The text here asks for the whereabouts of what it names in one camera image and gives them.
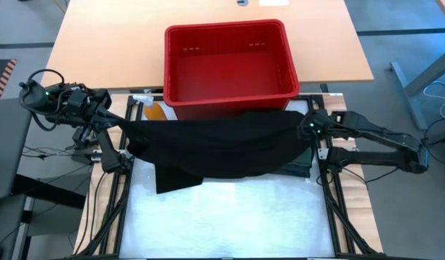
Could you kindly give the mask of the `black garment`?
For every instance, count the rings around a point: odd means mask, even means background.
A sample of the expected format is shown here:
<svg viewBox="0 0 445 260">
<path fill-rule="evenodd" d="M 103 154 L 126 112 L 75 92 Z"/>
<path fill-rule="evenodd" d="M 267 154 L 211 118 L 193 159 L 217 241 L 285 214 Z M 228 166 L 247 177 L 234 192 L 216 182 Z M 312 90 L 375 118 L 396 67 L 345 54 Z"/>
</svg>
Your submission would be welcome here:
<svg viewBox="0 0 445 260">
<path fill-rule="evenodd" d="M 242 179 L 280 169 L 312 146 L 297 135 L 303 117 L 296 111 L 268 111 L 210 120 L 122 121 L 119 126 L 129 138 L 128 151 L 155 166 L 156 192 L 164 194 L 206 178 Z"/>
</svg>

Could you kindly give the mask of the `white table mat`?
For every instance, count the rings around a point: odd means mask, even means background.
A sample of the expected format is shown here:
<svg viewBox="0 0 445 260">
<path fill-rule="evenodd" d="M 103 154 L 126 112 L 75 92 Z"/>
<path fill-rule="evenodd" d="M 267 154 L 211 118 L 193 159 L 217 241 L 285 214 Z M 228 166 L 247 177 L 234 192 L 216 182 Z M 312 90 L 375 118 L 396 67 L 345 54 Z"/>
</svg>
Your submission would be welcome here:
<svg viewBox="0 0 445 260">
<path fill-rule="evenodd" d="M 305 116 L 308 103 L 285 110 Z M 119 256 L 122 259 L 330 257 L 324 185 L 266 173 L 156 192 L 155 166 L 135 157 Z"/>
</svg>

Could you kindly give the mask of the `red plastic bin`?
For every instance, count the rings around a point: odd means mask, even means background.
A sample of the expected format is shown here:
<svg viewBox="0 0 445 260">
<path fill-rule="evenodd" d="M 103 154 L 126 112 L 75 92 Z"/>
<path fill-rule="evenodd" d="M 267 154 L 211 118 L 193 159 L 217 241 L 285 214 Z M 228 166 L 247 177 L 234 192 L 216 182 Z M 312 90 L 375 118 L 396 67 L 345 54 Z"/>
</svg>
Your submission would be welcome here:
<svg viewBox="0 0 445 260">
<path fill-rule="evenodd" d="M 179 119 L 282 110 L 300 90 L 278 19 L 165 31 L 163 99 Z"/>
</svg>

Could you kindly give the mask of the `orange black striped floor mat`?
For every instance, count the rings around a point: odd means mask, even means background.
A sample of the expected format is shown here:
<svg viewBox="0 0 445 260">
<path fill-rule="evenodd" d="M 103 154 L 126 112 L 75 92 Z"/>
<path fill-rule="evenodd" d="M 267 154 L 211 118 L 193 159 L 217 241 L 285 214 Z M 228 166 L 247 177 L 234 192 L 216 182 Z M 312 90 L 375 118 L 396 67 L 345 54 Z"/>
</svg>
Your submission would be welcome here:
<svg viewBox="0 0 445 260">
<path fill-rule="evenodd" d="M 4 94 L 4 90 L 16 65 L 16 59 L 0 59 L 0 98 Z"/>
</svg>

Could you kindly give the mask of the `grey desk leg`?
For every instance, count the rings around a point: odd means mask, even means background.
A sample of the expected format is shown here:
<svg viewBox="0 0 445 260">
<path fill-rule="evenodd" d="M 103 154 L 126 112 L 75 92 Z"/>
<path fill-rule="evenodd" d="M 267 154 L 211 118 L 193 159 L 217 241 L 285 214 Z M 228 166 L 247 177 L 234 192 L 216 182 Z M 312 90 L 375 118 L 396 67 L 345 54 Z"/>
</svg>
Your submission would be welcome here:
<svg viewBox="0 0 445 260">
<path fill-rule="evenodd" d="M 396 61 L 390 63 L 389 70 L 392 71 L 402 88 L 405 99 L 409 105 L 409 111 L 415 125 L 420 130 L 428 128 L 427 121 L 423 115 L 422 108 L 418 102 L 417 95 L 420 94 L 429 84 L 445 74 L 445 54 L 436 59 L 430 66 L 422 71 L 412 81 L 408 81 L 401 67 Z"/>
</svg>

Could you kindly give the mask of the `black metal base bar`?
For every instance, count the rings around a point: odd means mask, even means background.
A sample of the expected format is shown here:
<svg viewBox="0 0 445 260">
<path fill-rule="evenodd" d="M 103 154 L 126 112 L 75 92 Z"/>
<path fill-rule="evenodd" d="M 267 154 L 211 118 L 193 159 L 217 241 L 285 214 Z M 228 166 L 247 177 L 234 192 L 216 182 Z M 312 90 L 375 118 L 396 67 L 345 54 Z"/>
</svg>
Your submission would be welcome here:
<svg viewBox="0 0 445 260">
<path fill-rule="evenodd" d="M 12 187 L 12 195 L 20 194 L 76 209 L 83 209 L 86 200 L 86 196 L 74 191 L 52 186 L 49 183 L 44 183 L 27 176 L 16 175 Z"/>
</svg>

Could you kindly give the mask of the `dark green garment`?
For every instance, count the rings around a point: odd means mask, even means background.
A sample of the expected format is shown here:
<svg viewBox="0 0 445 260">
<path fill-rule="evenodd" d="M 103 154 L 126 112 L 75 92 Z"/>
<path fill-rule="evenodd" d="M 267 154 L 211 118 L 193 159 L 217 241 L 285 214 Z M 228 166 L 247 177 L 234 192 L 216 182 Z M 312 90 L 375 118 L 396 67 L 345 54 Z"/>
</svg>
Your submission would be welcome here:
<svg viewBox="0 0 445 260">
<path fill-rule="evenodd" d="M 287 172 L 309 171 L 313 157 L 312 150 L 308 147 L 296 159 L 283 165 L 280 170 Z"/>
</svg>

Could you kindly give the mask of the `orange spray bottle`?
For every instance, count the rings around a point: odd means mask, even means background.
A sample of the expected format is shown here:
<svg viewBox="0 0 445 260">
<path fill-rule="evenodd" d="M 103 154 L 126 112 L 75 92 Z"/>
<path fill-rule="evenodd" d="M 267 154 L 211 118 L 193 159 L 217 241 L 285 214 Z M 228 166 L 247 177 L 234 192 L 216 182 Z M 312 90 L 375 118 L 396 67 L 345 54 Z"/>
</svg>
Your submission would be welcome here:
<svg viewBox="0 0 445 260">
<path fill-rule="evenodd" d="M 145 118 L 151 121 L 167 121 L 168 118 L 162 107 L 154 101 L 153 96 L 135 94 L 132 98 L 142 104 Z"/>
</svg>

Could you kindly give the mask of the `black aluminium table frame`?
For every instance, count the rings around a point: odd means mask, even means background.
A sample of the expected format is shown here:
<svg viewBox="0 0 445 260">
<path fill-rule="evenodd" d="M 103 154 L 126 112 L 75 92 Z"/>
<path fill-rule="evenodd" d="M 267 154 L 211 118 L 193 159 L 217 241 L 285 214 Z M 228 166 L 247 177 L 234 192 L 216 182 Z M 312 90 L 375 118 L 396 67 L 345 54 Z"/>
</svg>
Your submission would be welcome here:
<svg viewBox="0 0 445 260">
<path fill-rule="evenodd" d="M 132 94 L 114 94 L 111 99 L 111 112 L 126 116 L 128 119 L 143 115 L 142 104 L 138 103 Z M 328 111 L 346 110 L 345 99 L 341 93 L 306 93 L 299 95 L 295 100 L 305 101 L 315 108 L 324 107 Z M 362 167 L 351 165 L 343 173 L 333 174 L 330 178 L 332 182 L 329 187 L 340 209 L 354 224 L 360 236 L 370 247 L 381 252 L 382 245 L 379 232 L 373 215 L 368 188 L 363 177 Z M 79 225 L 79 234 L 75 243 L 82 250 L 89 243 L 88 235 L 95 235 L 99 232 L 102 218 L 108 216 L 113 210 L 115 203 L 121 197 L 121 192 L 129 189 L 131 178 L 124 175 L 119 176 L 115 173 L 105 174 L 101 165 L 97 163 L 93 165 L 90 182 L 94 187 L 90 189 L 87 195 Z M 337 250 L 343 253 L 358 253 L 360 250 L 357 243 L 351 241 L 351 235 L 346 231 L 338 216 L 331 209 L 327 210 L 327 214 L 333 216 L 330 221 L 332 222 L 333 237 L 337 239 Z M 95 249 L 93 253 L 95 256 L 119 253 L 125 218 L 126 209 L 122 209 L 114 219 L 108 233 L 101 240 L 100 245 Z"/>
</svg>

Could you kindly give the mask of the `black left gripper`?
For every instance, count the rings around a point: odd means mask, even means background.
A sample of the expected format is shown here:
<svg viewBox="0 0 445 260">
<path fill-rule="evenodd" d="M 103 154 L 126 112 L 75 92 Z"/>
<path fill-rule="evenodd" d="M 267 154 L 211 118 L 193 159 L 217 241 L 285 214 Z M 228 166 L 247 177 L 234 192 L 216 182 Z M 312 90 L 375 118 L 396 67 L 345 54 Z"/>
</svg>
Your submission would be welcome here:
<svg viewBox="0 0 445 260">
<path fill-rule="evenodd" d="M 65 105 L 65 124 L 91 126 L 94 129 L 114 127 L 114 115 L 108 111 L 112 103 L 107 90 L 78 89 Z"/>
</svg>

